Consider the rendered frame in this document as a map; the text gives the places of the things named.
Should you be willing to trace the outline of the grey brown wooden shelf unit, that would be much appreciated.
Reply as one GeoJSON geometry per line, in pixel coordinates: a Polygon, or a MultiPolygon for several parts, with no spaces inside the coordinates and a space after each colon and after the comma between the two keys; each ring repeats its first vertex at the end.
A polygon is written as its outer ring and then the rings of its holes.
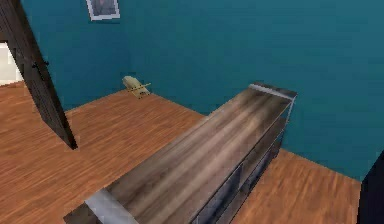
{"type": "Polygon", "coordinates": [[[65,224],[230,224],[278,155],[297,94],[244,91],[68,213],[65,224]]]}

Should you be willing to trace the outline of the white framed wall picture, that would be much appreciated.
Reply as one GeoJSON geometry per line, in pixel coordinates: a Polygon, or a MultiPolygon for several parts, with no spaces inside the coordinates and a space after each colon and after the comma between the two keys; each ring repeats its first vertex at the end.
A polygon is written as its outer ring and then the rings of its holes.
{"type": "Polygon", "coordinates": [[[86,0],[91,21],[118,19],[118,0],[86,0]]]}

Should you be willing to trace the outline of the dark brown room door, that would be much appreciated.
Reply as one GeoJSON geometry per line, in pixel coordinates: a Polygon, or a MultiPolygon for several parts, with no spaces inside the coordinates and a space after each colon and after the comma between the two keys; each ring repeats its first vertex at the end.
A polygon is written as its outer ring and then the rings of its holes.
{"type": "Polygon", "coordinates": [[[21,0],[0,0],[0,41],[5,41],[41,119],[72,150],[74,134],[58,98],[21,0]]]}

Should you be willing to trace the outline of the dark navy furniture corner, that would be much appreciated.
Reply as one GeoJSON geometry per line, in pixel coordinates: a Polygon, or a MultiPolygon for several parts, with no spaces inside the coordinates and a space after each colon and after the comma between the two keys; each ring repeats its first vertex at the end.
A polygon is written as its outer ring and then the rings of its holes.
{"type": "Polygon", "coordinates": [[[356,224],[384,224],[384,150],[361,183],[356,224]]]}

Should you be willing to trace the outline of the beige object with sticks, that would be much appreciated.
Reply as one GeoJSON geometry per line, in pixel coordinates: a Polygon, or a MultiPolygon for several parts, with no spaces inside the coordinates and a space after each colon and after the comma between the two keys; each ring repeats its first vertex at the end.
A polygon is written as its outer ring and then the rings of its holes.
{"type": "Polygon", "coordinates": [[[142,84],[138,79],[132,76],[125,76],[122,79],[122,82],[127,88],[127,91],[131,92],[138,99],[141,99],[144,96],[150,94],[149,90],[147,89],[149,84],[142,84]]]}

